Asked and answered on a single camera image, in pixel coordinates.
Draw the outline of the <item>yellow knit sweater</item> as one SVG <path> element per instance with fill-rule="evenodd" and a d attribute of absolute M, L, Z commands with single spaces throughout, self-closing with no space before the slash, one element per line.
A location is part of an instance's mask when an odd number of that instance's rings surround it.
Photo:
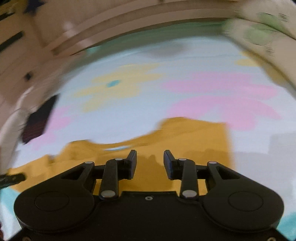
<path fill-rule="evenodd" d="M 233 168 L 228 129 L 224 123 L 212 123 L 189 118 L 168 118 L 147 135 L 115 144 L 96 144 L 87 140 L 68 143 L 55 157 L 44 155 L 9 174 L 25 173 L 26 180 L 12 188 L 22 192 L 85 161 L 103 165 L 114 158 L 125 158 L 130 150 L 137 151 L 134 178 L 119 182 L 119 190 L 179 191 L 180 181 L 168 180 L 163 155 L 170 150 L 175 158 L 187 158 L 198 165 L 216 161 Z"/>

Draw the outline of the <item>white pillow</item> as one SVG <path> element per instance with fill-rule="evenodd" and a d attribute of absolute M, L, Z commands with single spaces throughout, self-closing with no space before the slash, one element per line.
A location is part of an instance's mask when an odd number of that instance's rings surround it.
<path fill-rule="evenodd" d="M 18 99 L 15 110 L 1 127 L 1 175 L 5 174 L 14 156 L 21 131 L 25 126 L 31 111 L 23 107 L 25 98 L 32 92 L 33 86 L 28 88 Z"/>

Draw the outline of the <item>dark maroon folded garment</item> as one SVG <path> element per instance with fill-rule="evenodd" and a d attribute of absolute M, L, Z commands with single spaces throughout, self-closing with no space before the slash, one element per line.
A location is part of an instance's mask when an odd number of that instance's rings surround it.
<path fill-rule="evenodd" d="M 50 97 L 37 109 L 37 111 L 29 115 L 29 118 L 21 135 L 21 141 L 23 144 L 27 144 L 31 140 L 43 135 L 49 117 L 58 98 L 58 94 Z"/>

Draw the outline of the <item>floral bed sheet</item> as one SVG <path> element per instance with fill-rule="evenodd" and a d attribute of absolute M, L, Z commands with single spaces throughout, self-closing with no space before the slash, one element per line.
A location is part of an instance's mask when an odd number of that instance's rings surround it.
<path fill-rule="evenodd" d="M 277 192 L 285 204 L 279 231 L 295 240 L 295 89 L 275 69 L 220 32 L 220 23 L 188 23 L 130 34 L 88 49 L 57 78 L 59 95 L 43 135 L 9 164 L 55 157 L 70 142 L 115 144 L 147 135 L 168 118 L 224 123 L 237 172 Z M 20 230 L 1 190 L 5 240 Z"/>

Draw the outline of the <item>wooden headboard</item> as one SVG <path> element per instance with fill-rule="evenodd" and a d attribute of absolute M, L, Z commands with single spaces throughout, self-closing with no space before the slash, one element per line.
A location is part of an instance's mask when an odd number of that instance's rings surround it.
<path fill-rule="evenodd" d="M 33 22 L 46 51 L 69 56 L 150 26 L 230 18 L 235 4 L 237 1 L 47 1 Z"/>

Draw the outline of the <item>floral folded duvet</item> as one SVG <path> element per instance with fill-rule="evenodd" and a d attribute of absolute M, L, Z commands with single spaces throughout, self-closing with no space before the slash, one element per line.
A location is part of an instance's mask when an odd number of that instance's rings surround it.
<path fill-rule="evenodd" d="M 295 1 L 240 1 L 223 33 L 295 84 Z"/>

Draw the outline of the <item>wall power socket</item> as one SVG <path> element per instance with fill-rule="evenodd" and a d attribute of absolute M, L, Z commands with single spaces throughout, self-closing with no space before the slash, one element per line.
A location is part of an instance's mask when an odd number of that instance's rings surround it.
<path fill-rule="evenodd" d="M 25 79 L 25 81 L 29 81 L 32 77 L 33 77 L 33 73 L 28 72 L 25 74 L 24 79 Z"/>

